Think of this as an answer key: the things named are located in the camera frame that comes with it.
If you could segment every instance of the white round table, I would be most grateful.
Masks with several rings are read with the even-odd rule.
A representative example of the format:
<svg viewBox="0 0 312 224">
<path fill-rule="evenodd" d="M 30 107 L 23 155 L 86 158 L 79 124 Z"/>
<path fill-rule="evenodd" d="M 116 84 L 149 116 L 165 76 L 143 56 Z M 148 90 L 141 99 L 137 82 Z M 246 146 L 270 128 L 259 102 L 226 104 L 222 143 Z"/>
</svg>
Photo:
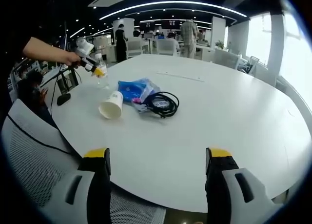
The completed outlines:
<svg viewBox="0 0 312 224">
<path fill-rule="evenodd" d="M 308 128 L 289 97 L 249 75 L 187 58 L 140 55 L 109 68 L 111 90 L 92 77 L 53 107 L 53 118 L 73 148 L 110 148 L 111 181 L 170 208 L 207 212 L 205 149 L 230 151 L 273 198 L 304 172 L 311 152 Z M 166 119 L 140 115 L 123 105 L 122 117 L 107 120 L 99 103 L 118 81 L 147 77 L 179 97 Z"/>
</svg>

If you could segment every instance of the plastic bottle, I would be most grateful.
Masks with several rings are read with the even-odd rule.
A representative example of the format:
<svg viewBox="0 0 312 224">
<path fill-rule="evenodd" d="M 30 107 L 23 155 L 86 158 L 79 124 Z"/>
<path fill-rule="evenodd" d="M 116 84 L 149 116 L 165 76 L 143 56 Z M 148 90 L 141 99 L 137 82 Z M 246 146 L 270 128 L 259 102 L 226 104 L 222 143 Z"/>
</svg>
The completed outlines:
<svg viewBox="0 0 312 224">
<path fill-rule="evenodd" d="M 99 68 L 104 73 L 104 76 L 97 76 L 98 86 L 99 88 L 109 88 L 107 66 L 106 66 L 105 61 L 102 58 L 102 54 L 101 53 L 95 54 L 95 59 L 100 65 Z"/>
</svg>

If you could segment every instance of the potted plant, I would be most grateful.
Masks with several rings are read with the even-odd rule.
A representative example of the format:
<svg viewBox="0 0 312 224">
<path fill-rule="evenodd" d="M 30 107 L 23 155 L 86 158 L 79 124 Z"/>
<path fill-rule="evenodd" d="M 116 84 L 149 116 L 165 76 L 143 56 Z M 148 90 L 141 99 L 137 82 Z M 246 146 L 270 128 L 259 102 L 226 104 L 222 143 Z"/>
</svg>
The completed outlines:
<svg viewBox="0 0 312 224">
<path fill-rule="evenodd" d="M 215 43 L 215 46 L 223 50 L 224 49 L 224 42 L 218 41 Z"/>
</svg>

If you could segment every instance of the white paper cup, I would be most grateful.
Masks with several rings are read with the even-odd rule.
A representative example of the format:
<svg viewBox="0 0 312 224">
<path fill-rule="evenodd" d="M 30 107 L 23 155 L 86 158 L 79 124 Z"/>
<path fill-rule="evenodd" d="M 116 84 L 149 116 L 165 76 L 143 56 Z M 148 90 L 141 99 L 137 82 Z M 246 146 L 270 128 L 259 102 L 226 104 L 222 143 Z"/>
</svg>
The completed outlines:
<svg viewBox="0 0 312 224">
<path fill-rule="evenodd" d="M 122 115 L 123 95 L 114 91 L 110 97 L 100 104 L 99 112 L 108 119 L 117 119 Z"/>
</svg>

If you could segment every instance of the ceiling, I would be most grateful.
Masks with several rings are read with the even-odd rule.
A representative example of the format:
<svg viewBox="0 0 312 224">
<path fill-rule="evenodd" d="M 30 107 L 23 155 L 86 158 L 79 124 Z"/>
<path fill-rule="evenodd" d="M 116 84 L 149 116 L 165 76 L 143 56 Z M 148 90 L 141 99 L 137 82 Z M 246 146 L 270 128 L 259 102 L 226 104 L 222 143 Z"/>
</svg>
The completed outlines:
<svg viewBox="0 0 312 224">
<path fill-rule="evenodd" d="M 28 7 L 25 9 L 25 7 L 19 6 L 22 11 L 28 10 L 28 14 L 34 15 L 29 19 L 32 21 L 30 25 L 34 28 L 34 36 L 53 43 L 60 40 L 60 36 L 62 38 L 65 35 L 66 29 L 70 36 L 85 27 L 78 35 L 91 35 L 97 31 L 112 27 L 112 22 L 117 18 L 134 18 L 135 25 L 139 25 L 141 20 L 172 19 L 172 15 L 174 15 L 175 19 L 196 17 L 196 20 L 204 22 L 212 22 L 213 16 L 222 17 L 223 15 L 225 16 L 226 24 L 231 25 L 248 20 L 252 15 L 270 11 L 272 5 L 274 5 L 272 0 L 187 0 L 231 8 L 247 15 L 247 17 L 211 6 L 166 3 L 130 9 L 99 20 L 103 16 L 127 7 L 169 0 L 124 0 L 110 7 L 97 7 L 96 9 L 88 7 L 93 1 L 95 0 L 21 0 L 21 5 L 25 5 L 27 2 Z M 198 25 L 211 27 L 211 25 L 202 23 L 198 23 Z"/>
</svg>

